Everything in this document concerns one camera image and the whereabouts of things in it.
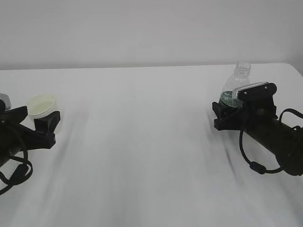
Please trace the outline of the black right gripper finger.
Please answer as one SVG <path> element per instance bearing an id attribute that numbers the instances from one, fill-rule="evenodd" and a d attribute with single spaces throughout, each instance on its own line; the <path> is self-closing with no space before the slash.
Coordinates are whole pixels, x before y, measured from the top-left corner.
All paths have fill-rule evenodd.
<path id="1" fill-rule="evenodd" d="M 212 110 L 217 119 L 222 119 L 229 115 L 229 107 L 221 103 L 212 102 Z"/>

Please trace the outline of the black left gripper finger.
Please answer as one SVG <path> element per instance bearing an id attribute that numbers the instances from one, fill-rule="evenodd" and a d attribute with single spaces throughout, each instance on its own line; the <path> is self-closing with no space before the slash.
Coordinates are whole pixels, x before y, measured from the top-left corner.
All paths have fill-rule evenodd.
<path id="1" fill-rule="evenodd" d="M 54 134 L 60 120 L 61 113 L 54 111 L 45 117 L 34 119 L 35 130 L 45 135 Z"/>
<path id="2" fill-rule="evenodd" d="M 0 120 L 5 122 L 9 121 L 9 122 L 21 123 L 22 121 L 25 120 L 27 115 L 28 115 L 27 107 L 21 106 L 15 109 L 4 111 L 4 113 L 0 114 Z"/>

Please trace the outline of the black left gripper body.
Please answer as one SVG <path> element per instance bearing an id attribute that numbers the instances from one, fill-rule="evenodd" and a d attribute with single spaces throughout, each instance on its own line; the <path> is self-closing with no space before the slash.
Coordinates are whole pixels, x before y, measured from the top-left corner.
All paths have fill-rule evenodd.
<path id="1" fill-rule="evenodd" d="M 0 123 L 0 162 L 6 163 L 10 156 L 23 151 L 19 139 L 27 150 L 50 149 L 55 144 L 55 134 L 45 135 L 16 122 Z"/>

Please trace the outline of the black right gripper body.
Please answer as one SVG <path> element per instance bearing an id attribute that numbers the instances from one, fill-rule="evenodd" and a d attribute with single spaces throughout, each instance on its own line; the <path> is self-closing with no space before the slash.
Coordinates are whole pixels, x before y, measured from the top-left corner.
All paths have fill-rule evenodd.
<path id="1" fill-rule="evenodd" d="M 250 120 L 263 118 L 277 118 L 276 106 L 258 106 L 255 104 L 244 104 L 243 107 L 229 107 L 229 115 L 222 119 L 214 120 L 214 127 L 219 130 L 240 131 Z"/>

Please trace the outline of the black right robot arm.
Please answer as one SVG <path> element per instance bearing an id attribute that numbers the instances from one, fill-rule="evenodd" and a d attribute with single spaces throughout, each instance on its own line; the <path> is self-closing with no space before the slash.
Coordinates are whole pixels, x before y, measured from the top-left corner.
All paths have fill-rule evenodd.
<path id="1" fill-rule="evenodd" d="M 273 100 L 248 101 L 236 108 L 213 102 L 212 109 L 217 117 L 214 120 L 217 130 L 239 131 L 240 152 L 251 170 L 261 175 L 284 171 L 289 175 L 302 176 L 303 129 L 282 123 L 282 116 L 276 115 Z M 275 155 L 279 165 L 277 169 L 266 169 L 248 159 L 243 148 L 245 133 Z"/>

